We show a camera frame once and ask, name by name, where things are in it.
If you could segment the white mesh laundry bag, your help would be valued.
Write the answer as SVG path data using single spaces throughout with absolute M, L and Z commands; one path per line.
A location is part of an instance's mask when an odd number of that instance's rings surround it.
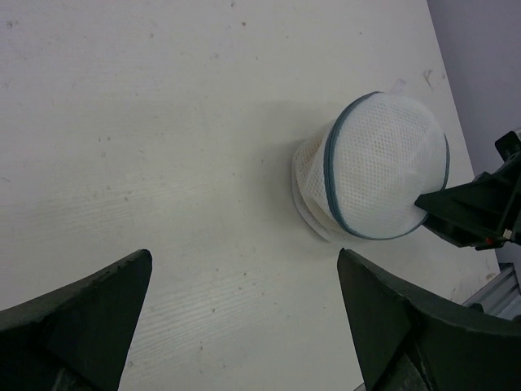
M 381 241 L 417 230 L 417 198 L 446 188 L 450 150 L 434 114 L 375 91 L 305 139 L 291 162 L 293 200 L 325 240 Z

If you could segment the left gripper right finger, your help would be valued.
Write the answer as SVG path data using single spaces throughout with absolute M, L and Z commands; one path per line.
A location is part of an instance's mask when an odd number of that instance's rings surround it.
M 353 250 L 337 262 L 366 390 L 518 390 L 520 324 L 459 305 Z

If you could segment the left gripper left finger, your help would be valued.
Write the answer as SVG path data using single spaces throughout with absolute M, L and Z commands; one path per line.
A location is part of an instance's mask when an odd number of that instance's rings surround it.
M 152 255 L 1 312 L 3 390 L 117 390 L 145 301 Z

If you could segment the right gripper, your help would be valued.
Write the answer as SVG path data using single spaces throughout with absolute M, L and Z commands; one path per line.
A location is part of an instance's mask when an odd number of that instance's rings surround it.
M 493 174 L 483 172 L 473 182 L 421 195 L 415 201 L 427 213 L 423 225 L 459 248 L 520 245 L 520 128 L 494 145 L 503 164 Z

